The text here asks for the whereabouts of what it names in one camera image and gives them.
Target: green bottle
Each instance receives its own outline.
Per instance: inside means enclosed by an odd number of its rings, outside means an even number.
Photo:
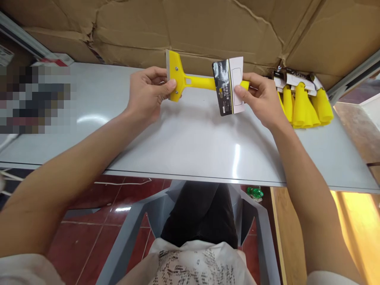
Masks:
[[[255,199],[260,199],[262,196],[264,196],[264,193],[259,188],[253,188],[253,187],[247,188],[247,194],[251,198],[255,198]]]

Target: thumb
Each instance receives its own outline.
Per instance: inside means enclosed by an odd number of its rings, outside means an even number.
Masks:
[[[157,86],[156,95],[160,96],[162,100],[167,99],[177,86],[175,79],[170,79],[163,85]]]
[[[245,90],[244,87],[240,85],[236,85],[234,91],[236,95],[239,96],[239,98],[246,102],[249,106],[252,106],[257,99],[251,93],[249,93],[248,90]]]

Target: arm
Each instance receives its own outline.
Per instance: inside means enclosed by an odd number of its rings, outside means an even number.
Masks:
[[[274,82],[254,73],[244,74],[243,79],[256,90],[237,86],[235,92],[271,131],[277,145],[302,229],[307,273],[325,270],[363,284],[344,242],[329,187],[287,121]]]
[[[82,142],[33,171],[0,213],[0,257],[46,254],[67,207],[109,163],[160,115],[176,86],[166,70],[151,67],[131,75],[126,110]]]

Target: forearm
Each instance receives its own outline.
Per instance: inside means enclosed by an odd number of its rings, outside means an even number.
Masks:
[[[144,128],[128,114],[112,119],[32,172],[19,185],[5,209],[26,198],[33,201],[32,207],[68,205]]]
[[[329,187],[290,124],[271,129],[285,170],[289,196],[301,225],[339,224]]]
[[[0,257],[45,254],[71,201],[93,183],[107,165],[146,126],[122,114],[33,171],[0,214]]]
[[[285,170],[289,196],[301,224],[307,272],[331,271],[362,284],[324,178],[287,122],[271,131]]]

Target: hand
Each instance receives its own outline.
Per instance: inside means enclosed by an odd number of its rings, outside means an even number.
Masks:
[[[287,123],[287,118],[281,108],[276,85],[273,80],[256,73],[243,73],[243,80],[249,81],[248,91],[240,85],[235,86],[235,93],[246,102],[269,130],[275,126]]]
[[[156,66],[133,73],[125,113],[148,125],[157,121],[162,101],[167,99],[177,86],[175,79],[167,82],[166,76],[166,69]]]

